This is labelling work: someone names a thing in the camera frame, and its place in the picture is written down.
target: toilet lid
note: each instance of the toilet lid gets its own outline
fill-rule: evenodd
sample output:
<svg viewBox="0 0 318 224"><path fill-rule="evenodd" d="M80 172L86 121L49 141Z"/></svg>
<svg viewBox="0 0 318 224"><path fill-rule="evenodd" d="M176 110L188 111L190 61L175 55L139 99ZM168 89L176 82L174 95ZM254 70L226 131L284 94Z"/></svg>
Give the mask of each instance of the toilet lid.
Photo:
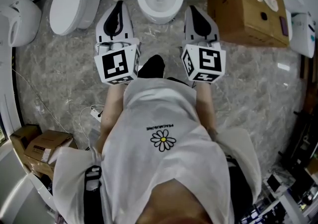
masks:
<svg viewBox="0 0 318 224"><path fill-rule="evenodd" d="M53 0L50 24L56 34L65 33L74 23L80 9L81 0Z"/></svg>

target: daisy logo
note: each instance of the daisy logo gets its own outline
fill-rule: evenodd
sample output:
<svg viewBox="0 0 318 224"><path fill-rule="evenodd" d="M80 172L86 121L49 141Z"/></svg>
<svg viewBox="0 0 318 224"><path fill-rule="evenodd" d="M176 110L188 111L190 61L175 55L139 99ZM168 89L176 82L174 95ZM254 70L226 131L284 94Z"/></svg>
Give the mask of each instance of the daisy logo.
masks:
<svg viewBox="0 0 318 224"><path fill-rule="evenodd" d="M159 151L163 152L165 150L170 150L171 147L173 147L174 143L176 142L176 139L174 138L168 138L169 131L164 130L157 131L156 133L153 133L153 138L150 139L151 142L155 143L155 147L159 147Z"/></svg>

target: cloth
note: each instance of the cloth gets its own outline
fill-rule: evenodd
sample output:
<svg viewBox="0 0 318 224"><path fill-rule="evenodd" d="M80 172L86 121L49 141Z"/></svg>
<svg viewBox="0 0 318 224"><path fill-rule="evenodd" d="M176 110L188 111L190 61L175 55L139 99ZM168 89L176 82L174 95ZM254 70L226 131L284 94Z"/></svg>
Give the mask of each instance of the cloth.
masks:
<svg viewBox="0 0 318 224"><path fill-rule="evenodd" d="M165 64L160 55L152 56L138 71L139 78L163 78Z"/></svg>
<svg viewBox="0 0 318 224"><path fill-rule="evenodd" d="M235 223L238 223L253 206L253 195L238 162L228 157L228 164L231 179L231 201Z"/></svg>
<svg viewBox="0 0 318 224"><path fill-rule="evenodd" d="M191 191L214 224L234 223L226 156L200 125L196 92L166 79L132 81L124 111L102 152L102 204L106 224L133 224L152 189L176 179ZM63 149L54 202L68 224L83 223L84 173L89 152Z"/></svg>

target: brown cardboard box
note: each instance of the brown cardboard box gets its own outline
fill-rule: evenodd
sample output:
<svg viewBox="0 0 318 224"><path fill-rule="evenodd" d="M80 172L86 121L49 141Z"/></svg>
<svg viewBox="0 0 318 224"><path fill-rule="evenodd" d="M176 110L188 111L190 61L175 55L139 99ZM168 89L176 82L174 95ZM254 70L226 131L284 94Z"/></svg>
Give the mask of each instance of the brown cardboard box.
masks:
<svg viewBox="0 0 318 224"><path fill-rule="evenodd" d="M307 166L309 174L316 174L318 172L318 159L313 157Z"/></svg>
<svg viewBox="0 0 318 224"><path fill-rule="evenodd" d="M71 134L46 131L30 142L24 151L24 156L36 171L48 175L53 180L54 164L48 164L48 160L63 143L73 139Z"/></svg>
<svg viewBox="0 0 318 224"><path fill-rule="evenodd" d="M283 0L277 0L279 10L272 11L265 2L257 0L208 0L208 14L219 27L221 40L249 46L287 47L281 19L287 27Z"/></svg>
<svg viewBox="0 0 318 224"><path fill-rule="evenodd" d="M14 147L15 152L17 153L21 162L26 165L31 172L35 175L41 177L41 174L36 172L32 167L29 165L28 160L24 156L24 151L28 147L29 143L35 139L37 136L41 135L41 129L38 125L28 124L17 131L15 131L11 136L11 142Z"/></svg>

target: gray marble floor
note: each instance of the gray marble floor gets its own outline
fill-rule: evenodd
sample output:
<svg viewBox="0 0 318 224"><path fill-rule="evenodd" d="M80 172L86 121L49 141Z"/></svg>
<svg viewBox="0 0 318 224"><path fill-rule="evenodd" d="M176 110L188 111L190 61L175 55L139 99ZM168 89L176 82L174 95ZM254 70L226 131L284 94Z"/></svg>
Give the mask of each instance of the gray marble floor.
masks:
<svg viewBox="0 0 318 224"><path fill-rule="evenodd" d="M81 149L88 145L81 132L79 115L83 108L104 103L107 86L100 82L94 64L95 27L103 13L118 0L101 0L92 26L67 36L55 35L49 23L52 0L41 0L43 11L35 40L17 49L17 71L32 85L46 107L74 137ZM174 22L154 25L143 17L137 0L124 0L132 18L135 36L141 42L141 64L154 54L166 63L166 77L186 81L179 59L183 39L184 13L188 5L206 9L207 0L184 0ZM227 52L226 75L211 86L219 132L233 127L246 128L254 143L262 171L277 159L300 110L305 84L299 79L300 56L290 49L249 48L222 42ZM289 66L280 69L278 64ZM27 83L17 76L21 111L25 123L39 124L42 130L63 131ZM85 109L82 125L96 137L99 123Z"/></svg>

